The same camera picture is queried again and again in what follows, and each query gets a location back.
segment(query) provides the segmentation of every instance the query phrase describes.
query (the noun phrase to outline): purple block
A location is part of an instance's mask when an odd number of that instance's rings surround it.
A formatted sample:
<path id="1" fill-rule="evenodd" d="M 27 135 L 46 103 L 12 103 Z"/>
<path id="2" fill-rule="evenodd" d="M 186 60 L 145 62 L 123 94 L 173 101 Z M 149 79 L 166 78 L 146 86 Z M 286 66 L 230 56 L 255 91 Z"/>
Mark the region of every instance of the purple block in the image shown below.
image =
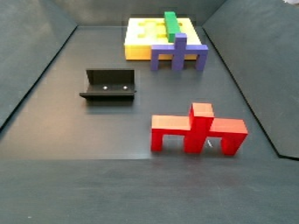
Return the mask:
<path id="1" fill-rule="evenodd" d="M 186 33 L 175 34 L 174 45 L 153 45 L 151 69 L 155 71 L 159 67 L 159 55 L 173 54 L 173 70 L 183 70 L 183 62 L 186 54 L 198 54 L 197 70 L 203 71 L 209 47 L 206 45 L 187 45 Z"/>

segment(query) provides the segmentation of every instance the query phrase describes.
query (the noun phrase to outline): red toy blocks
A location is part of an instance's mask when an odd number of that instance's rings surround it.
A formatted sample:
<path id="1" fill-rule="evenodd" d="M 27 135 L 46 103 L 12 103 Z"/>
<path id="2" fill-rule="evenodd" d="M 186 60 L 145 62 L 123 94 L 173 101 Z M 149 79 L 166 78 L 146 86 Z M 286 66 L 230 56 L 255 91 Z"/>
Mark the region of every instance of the red toy blocks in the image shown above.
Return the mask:
<path id="1" fill-rule="evenodd" d="M 207 137 L 222 137 L 222 152 L 234 156 L 249 130 L 243 120 L 215 118 L 210 103 L 194 103 L 190 116 L 153 116 L 153 151 L 163 150 L 165 135 L 185 136 L 186 153 L 202 153 Z"/>

